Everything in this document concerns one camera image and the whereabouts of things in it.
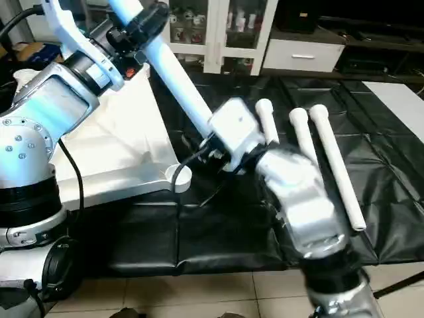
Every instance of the glass cabinet door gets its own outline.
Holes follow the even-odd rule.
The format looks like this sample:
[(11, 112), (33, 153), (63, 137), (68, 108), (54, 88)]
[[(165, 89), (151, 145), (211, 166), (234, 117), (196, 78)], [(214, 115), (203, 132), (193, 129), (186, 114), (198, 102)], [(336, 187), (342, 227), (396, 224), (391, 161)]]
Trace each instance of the glass cabinet door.
[(215, 10), (219, 0), (163, 0), (170, 7), (170, 20), (162, 33), (187, 70), (209, 72), (215, 41)]
[(208, 0), (169, 0), (170, 42), (204, 45)]
[(256, 49), (266, 3), (267, 0), (230, 0), (226, 47)]
[(223, 74), (258, 75), (278, 0), (220, 0), (215, 65)]

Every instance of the tile floor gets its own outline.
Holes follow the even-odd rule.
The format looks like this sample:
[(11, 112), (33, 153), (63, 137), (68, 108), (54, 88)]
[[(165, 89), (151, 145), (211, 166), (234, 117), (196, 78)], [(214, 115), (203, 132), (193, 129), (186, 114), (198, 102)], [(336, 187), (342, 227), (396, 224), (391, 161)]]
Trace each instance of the tile floor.
[[(367, 267), (378, 290), (423, 271), (424, 262)], [(424, 282), (379, 300), (385, 318), (418, 318)], [(109, 318), (136, 308), (148, 318), (218, 318), (230, 311), (246, 318), (307, 318), (311, 312), (298, 270), (179, 277), (87, 280), (47, 318)]]

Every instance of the white cylinder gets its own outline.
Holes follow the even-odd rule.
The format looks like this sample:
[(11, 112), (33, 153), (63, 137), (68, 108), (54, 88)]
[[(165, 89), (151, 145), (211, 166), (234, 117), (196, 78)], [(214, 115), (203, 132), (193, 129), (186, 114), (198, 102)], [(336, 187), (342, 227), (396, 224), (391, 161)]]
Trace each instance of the white cylinder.
[(315, 105), (309, 111), (309, 115), (317, 126), (319, 137), (321, 138), (331, 170), (339, 187), (350, 224), (354, 230), (363, 231), (366, 229), (366, 223), (331, 128), (329, 112), (324, 105)]
[(246, 18), (237, 18), (236, 20), (237, 32), (244, 32), (245, 24), (246, 24)]
[(274, 108), (272, 107), (271, 101), (266, 98), (260, 99), (256, 103), (255, 109), (262, 124), (262, 128), (264, 129), (266, 143), (269, 144), (272, 141), (280, 143), (276, 122), (274, 120), (274, 116), (272, 115)]
[(139, 0), (109, 0), (109, 4), (125, 26), (143, 10)]
[(318, 158), (313, 146), (311, 131), (307, 124), (307, 112), (303, 108), (295, 108), (289, 114), (290, 123), (293, 125), (296, 132), (297, 142), (300, 150), (314, 163), (318, 165)]
[(228, 17), (227, 17), (227, 29), (231, 29), (233, 25), (233, 12), (230, 11), (228, 12)]
[(249, 15), (249, 22), (247, 24), (247, 27), (249, 29), (254, 29), (255, 20), (256, 20), (256, 15), (254, 13), (252, 13), (251, 15)]
[[(130, 23), (143, 9), (138, 0), (109, 0), (109, 3), (124, 25)], [(196, 129), (203, 137), (209, 136), (211, 129), (208, 120), (212, 112), (170, 47), (161, 36), (157, 36), (144, 48), (143, 53)]]

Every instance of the white cabinet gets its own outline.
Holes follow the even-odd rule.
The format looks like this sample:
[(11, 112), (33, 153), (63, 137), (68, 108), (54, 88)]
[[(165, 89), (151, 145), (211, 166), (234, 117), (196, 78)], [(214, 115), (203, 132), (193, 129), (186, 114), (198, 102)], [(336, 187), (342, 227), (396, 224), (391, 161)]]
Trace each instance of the white cabinet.
[(165, 0), (162, 36), (187, 69), (258, 75), (278, 0)]
[(344, 47), (342, 44), (272, 39), (264, 68), (332, 72)]

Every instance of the black connector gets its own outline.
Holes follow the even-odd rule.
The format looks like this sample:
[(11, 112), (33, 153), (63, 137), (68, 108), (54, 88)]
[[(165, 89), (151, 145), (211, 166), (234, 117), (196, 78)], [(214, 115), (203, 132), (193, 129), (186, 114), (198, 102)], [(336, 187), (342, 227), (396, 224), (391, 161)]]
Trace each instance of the black connector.
[(42, 5), (33, 5), (32, 9), (34, 10), (35, 15), (44, 15), (44, 10), (42, 9)]
[(308, 288), (319, 293), (342, 293), (361, 283), (359, 255), (351, 246), (321, 259), (303, 259), (300, 267)]
[(40, 311), (40, 317), (43, 318), (46, 316), (46, 310), (44, 308), (44, 305), (41, 301), (41, 299), (38, 296), (38, 290), (37, 285), (34, 283), (33, 280), (25, 280), (24, 281), (24, 289), (28, 292), (29, 296), (35, 300), (38, 310)]
[(62, 208), (55, 176), (36, 184), (0, 189), (0, 227), (23, 227), (45, 220)]
[(138, 52), (164, 30), (169, 14), (166, 3), (155, 2), (141, 11), (127, 26), (109, 30), (107, 40), (121, 54)]

